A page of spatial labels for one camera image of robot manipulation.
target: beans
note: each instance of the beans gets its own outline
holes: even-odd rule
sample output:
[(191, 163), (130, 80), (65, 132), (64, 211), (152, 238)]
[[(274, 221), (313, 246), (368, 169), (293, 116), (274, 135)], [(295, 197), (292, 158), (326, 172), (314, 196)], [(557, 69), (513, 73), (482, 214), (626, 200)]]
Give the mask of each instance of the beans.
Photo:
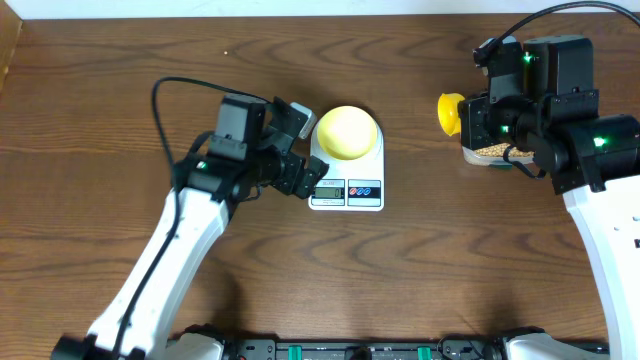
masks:
[[(509, 144), (506, 144), (506, 143), (499, 144), (499, 145), (489, 146), (488, 148), (484, 148), (484, 149), (478, 149), (478, 150), (475, 150), (474, 152), (480, 156), (491, 156), (491, 157), (501, 158), (502, 154), (504, 154), (504, 149), (506, 149), (507, 146), (509, 146)], [(513, 149), (509, 153), (509, 158), (530, 157), (530, 156), (533, 156), (533, 152), (522, 152), (518, 149)]]

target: container of grains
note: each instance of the container of grains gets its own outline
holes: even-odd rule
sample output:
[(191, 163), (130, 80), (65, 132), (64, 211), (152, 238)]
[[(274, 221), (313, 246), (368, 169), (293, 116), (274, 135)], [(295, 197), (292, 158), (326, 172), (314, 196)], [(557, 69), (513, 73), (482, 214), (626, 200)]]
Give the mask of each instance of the container of grains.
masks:
[[(506, 149), (507, 146), (509, 146), (509, 144), (498, 144), (476, 151), (463, 146), (462, 154), (464, 155), (464, 159), (471, 165), (505, 166), (509, 165), (509, 163), (502, 160), (502, 154), (504, 154), (504, 149)], [(533, 162), (533, 153), (513, 149), (509, 153), (509, 160), (520, 161), (523, 164), (530, 164)]]

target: wood grain surface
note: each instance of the wood grain surface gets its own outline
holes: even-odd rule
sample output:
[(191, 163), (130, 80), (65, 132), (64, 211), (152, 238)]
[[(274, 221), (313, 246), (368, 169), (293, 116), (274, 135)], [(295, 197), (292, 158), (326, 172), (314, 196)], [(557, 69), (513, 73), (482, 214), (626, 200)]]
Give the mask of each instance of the wood grain surface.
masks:
[[(206, 256), (174, 330), (425, 339), (536, 325), (606, 339), (550, 181), (466, 164), (437, 122), (442, 92), (486, 86), (471, 49), (521, 17), (27, 22), (0, 100), (0, 358), (46, 358), (63, 332), (84, 335), (126, 279), (169, 190), (149, 102), (166, 75), (320, 115), (363, 106), (386, 141), (382, 212), (314, 212), (268, 190)], [(553, 15), (517, 35), (571, 33), (594, 42), (601, 113), (640, 116), (638, 29), (613, 14)], [(221, 97), (161, 90), (176, 157), (215, 128)]]

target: clear plastic container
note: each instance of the clear plastic container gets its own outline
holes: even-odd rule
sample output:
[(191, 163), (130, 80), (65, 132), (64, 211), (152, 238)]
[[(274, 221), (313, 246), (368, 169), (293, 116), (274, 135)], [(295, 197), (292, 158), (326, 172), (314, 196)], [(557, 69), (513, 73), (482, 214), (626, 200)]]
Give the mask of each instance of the clear plastic container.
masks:
[[(471, 165), (480, 165), (480, 166), (511, 165), (508, 162), (502, 160), (502, 157), (478, 155), (473, 150), (468, 149), (464, 146), (462, 147), (462, 154), (464, 155), (464, 159)], [(527, 157), (518, 156), (518, 157), (511, 158), (511, 160), (517, 160), (523, 164), (531, 164), (533, 162), (533, 156), (527, 156)]]

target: white digital scale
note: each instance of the white digital scale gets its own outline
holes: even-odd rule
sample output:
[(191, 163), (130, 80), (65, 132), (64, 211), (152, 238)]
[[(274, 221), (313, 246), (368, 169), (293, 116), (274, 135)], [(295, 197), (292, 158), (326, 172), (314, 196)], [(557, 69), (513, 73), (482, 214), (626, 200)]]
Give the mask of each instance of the white digital scale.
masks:
[(378, 131), (375, 144), (368, 153), (354, 160), (340, 160), (329, 155), (318, 141), (319, 125), (313, 130), (311, 155), (329, 164), (329, 171), (309, 198), (309, 207), (334, 211), (382, 210), (384, 139), (378, 124), (375, 123)]

